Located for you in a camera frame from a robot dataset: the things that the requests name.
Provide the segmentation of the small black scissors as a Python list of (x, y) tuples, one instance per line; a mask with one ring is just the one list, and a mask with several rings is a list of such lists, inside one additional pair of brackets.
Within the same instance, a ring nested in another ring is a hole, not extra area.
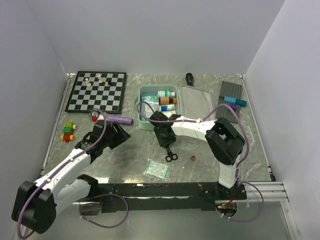
[(173, 153), (172, 155), (168, 155), (165, 157), (166, 162), (176, 161), (178, 159), (178, 155)]

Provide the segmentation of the teal plaster packet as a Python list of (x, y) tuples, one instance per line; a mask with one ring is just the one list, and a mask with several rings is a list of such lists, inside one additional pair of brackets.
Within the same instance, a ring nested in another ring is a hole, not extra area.
[(146, 174), (157, 177), (159, 179), (165, 179), (169, 166), (156, 161), (150, 161), (146, 169)]

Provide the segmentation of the white blue bandage roll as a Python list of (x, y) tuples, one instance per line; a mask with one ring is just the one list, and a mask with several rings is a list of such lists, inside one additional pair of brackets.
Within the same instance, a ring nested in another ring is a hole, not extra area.
[(175, 110), (175, 105), (174, 104), (160, 105), (159, 110), (161, 112), (173, 111)]

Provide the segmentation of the clear alcohol pad packets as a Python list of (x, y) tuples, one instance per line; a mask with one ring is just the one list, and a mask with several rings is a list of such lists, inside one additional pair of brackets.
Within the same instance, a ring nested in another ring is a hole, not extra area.
[(140, 105), (140, 112), (144, 117), (149, 119), (158, 108), (159, 104), (157, 102), (145, 102)]

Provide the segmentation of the brown orange-cap bottle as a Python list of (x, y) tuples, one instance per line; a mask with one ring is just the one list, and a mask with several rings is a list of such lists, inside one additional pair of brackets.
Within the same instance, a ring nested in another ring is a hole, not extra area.
[(158, 99), (158, 102), (160, 105), (170, 105), (170, 104), (176, 104), (177, 103), (177, 99), (175, 97), (160, 97)]

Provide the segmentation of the white green medicine bottle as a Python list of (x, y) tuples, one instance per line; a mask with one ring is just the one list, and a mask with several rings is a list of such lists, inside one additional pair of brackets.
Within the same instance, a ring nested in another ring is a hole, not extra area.
[(175, 98), (176, 97), (176, 93), (174, 91), (167, 91), (167, 90), (160, 90), (157, 93), (159, 98), (162, 97), (169, 97), (169, 98)]

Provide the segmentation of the mint green medicine case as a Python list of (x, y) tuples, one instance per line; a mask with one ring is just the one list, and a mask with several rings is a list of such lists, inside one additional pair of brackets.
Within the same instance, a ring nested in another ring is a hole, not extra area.
[(176, 98), (174, 111), (190, 119), (203, 119), (216, 106), (208, 91), (188, 85), (177, 87), (169, 84), (151, 84), (139, 87), (133, 107), (136, 108), (137, 103), (142, 101), (143, 94), (157, 94), (159, 91), (174, 92)]

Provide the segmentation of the blue cotton swab pack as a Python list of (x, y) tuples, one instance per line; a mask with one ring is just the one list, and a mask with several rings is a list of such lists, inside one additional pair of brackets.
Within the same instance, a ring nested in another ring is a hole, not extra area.
[(156, 93), (142, 93), (140, 95), (141, 102), (158, 103), (158, 95)]

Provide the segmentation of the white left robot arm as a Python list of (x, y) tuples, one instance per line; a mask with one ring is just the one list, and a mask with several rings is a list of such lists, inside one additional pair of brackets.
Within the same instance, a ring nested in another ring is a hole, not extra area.
[(16, 194), (11, 218), (43, 234), (56, 216), (74, 202), (99, 197), (98, 180), (80, 172), (104, 149), (118, 147), (131, 137), (118, 123), (99, 119), (59, 165), (35, 182), (23, 182)]

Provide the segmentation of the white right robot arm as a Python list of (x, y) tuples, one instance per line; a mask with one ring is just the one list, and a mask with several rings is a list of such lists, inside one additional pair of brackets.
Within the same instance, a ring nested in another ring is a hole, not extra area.
[(170, 149), (177, 136), (206, 142), (219, 162), (219, 179), (216, 187), (219, 196), (227, 200), (236, 194), (237, 164), (243, 152), (245, 139), (226, 118), (202, 121), (179, 114), (167, 117), (164, 113), (155, 111), (150, 116), (150, 123), (153, 125), (159, 146), (167, 151), (165, 156), (167, 162), (178, 159), (178, 155)]

